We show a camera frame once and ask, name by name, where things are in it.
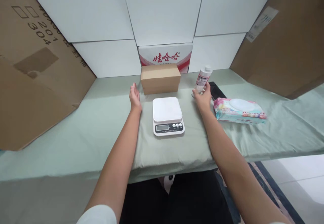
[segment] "wet wipes package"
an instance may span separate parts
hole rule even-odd
[[[265,123],[267,116],[256,103],[243,99],[218,98],[214,101],[216,118],[235,123]]]

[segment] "white kitchen scale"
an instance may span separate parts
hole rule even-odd
[[[153,100],[153,132],[156,136],[179,135],[184,133],[182,112],[176,97]]]

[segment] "hand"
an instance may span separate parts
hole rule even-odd
[[[142,105],[139,101],[139,91],[137,90],[135,82],[133,83],[133,85],[131,85],[129,100],[131,101],[131,110],[137,109],[139,111],[142,111]]]
[[[206,83],[204,89],[205,91],[203,91],[202,95],[200,95],[195,89],[192,90],[201,113],[206,110],[210,111],[210,100],[212,99],[209,82]]]

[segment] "dark rug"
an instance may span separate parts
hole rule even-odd
[[[249,166],[264,191],[281,210],[281,212],[288,218],[288,220],[290,220],[292,224],[305,224],[263,164],[261,162],[253,162],[249,163]],[[231,194],[224,183],[223,177],[217,168],[215,169],[215,173],[226,198],[234,224],[244,223],[238,209],[234,204]]]

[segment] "brown box flap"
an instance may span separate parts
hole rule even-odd
[[[20,150],[75,107],[0,58],[1,150]]]
[[[179,85],[171,85],[171,86],[162,86],[162,87],[148,87],[143,88],[144,95],[147,94],[157,94],[157,93],[166,93],[166,92],[177,92]]]
[[[279,11],[231,69],[248,82],[294,99],[324,82],[323,0],[268,0]]]
[[[143,88],[179,85],[181,74],[176,64],[142,66]]]
[[[37,0],[0,0],[0,55],[78,106],[95,75]]]

